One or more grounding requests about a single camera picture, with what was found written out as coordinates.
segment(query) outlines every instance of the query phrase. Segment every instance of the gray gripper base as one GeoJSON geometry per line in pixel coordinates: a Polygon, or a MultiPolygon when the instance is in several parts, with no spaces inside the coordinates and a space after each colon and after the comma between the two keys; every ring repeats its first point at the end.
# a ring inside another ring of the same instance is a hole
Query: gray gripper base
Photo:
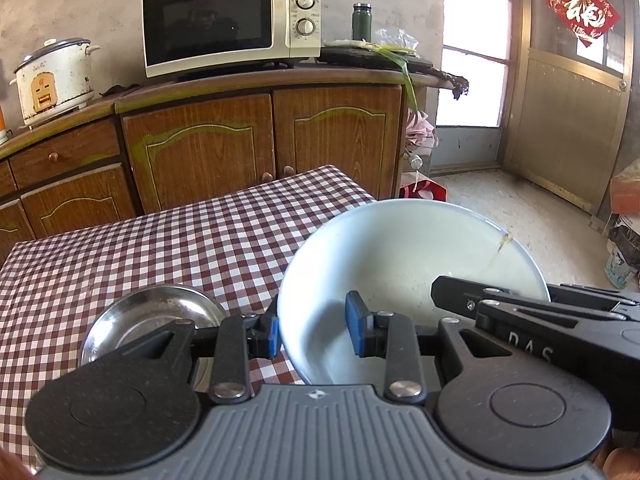
{"type": "MultiPolygon", "coordinates": [[[[83,475],[44,468],[42,480],[83,475]]],[[[372,386],[265,384],[252,400],[220,406],[179,451],[110,480],[603,480],[589,464],[557,472],[494,470],[456,454],[416,407],[372,386]]]]}

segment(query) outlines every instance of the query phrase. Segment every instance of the countertop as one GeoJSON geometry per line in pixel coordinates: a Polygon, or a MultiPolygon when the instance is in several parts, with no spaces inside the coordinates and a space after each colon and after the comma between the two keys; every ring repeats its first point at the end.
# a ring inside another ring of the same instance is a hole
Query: countertop
{"type": "MultiPolygon", "coordinates": [[[[416,88],[452,89],[452,83],[434,76],[412,74],[416,88]]],[[[305,63],[294,68],[263,70],[213,76],[185,82],[169,82],[94,99],[79,110],[64,114],[32,130],[21,130],[0,145],[0,160],[32,144],[65,130],[96,121],[113,114],[131,113],[142,108],[199,96],[243,89],[277,88],[327,84],[402,84],[402,73],[393,70],[336,68],[325,64],[305,63]]]]}

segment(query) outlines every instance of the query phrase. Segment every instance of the concrete floor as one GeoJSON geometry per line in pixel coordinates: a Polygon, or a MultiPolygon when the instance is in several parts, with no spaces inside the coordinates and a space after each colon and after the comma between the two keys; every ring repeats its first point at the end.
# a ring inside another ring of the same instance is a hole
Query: concrete floor
{"type": "Polygon", "coordinates": [[[604,275],[606,240],[591,216],[527,180],[501,171],[436,177],[448,199],[507,229],[531,253],[547,283],[612,288],[604,275]]]}

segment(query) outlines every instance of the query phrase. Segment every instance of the door frame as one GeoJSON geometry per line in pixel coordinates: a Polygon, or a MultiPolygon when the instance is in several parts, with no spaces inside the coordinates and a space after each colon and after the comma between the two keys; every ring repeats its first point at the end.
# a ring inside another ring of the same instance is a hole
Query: door frame
{"type": "MultiPolygon", "coordinates": [[[[609,183],[611,172],[615,165],[616,157],[618,155],[618,148],[620,146],[620,140],[622,138],[622,132],[625,126],[626,109],[628,107],[629,95],[631,91],[631,79],[632,69],[634,61],[634,11],[636,9],[635,0],[624,0],[625,8],[625,68],[622,77],[622,81],[626,83],[626,89],[623,92],[623,99],[625,107],[620,107],[618,116],[616,118],[616,129],[613,138],[611,139],[611,151],[612,154],[609,160],[606,161],[610,166],[610,170],[607,172],[606,178],[603,177],[597,182],[598,188],[602,189],[602,197],[598,203],[587,204],[584,200],[567,192],[559,186],[556,186],[552,182],[537,176],[522,168],[516,169],[512,163],[513,152],[516,147],[516,140],[518,137],[518,130],[520,127],[520,120],[522,116],[522,108],[524,106],[524,94],[527,83],[527,70],[529,67],[529,59],[538,59],[541,61],[548,61],[545,52],[531,52],[531,6],[532,0],[513,0],[513,43],[512,43],[512,55],[514,59],[514,79],[511,89],[508,88],[507,99],[510,101],[510,106],[503,111],[503,124],[505,125],[502,137],[500,139],[500,146],[498,148],[498,162],[502,168],[512,173],[520,174],[527,180],[538,184],[551,190],[555,194],[561,196],[565,200],[572,202],[578,207],[589,211],[595,215],[600,208],[602,199],[609,183]]],[[[558,57],[554,54],[548,54],[552,56],[554,62],[558,62],[558,57]]],[[[569,70],[570,72],[577,73],[587,78],[594,79],[600,83],[609,86],[610,88],[618,89],[618,83],[620,78],[617,76],[606,73],[597,68],[583,64],[579,61],[564,58],[561,63],[562,68],[569,70]]]]}

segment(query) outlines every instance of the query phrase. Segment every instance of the metal screw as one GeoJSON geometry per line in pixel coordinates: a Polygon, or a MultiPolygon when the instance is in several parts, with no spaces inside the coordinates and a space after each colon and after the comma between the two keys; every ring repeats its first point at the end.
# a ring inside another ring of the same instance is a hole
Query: metal screw
{"type": "Polygon", "coordinates": [[[212,390],[213,394],[220,399],[237,399],[246,392],[246,388],[239,383],[216,383],[212,390]]]}
{"type": "Polygon", "coordinates": [[[396,381],[389,385],[389,391],[394,396],[404,399],[406,397],[415,397],[422,393],[422,387],[413,381],[396,381]]]}

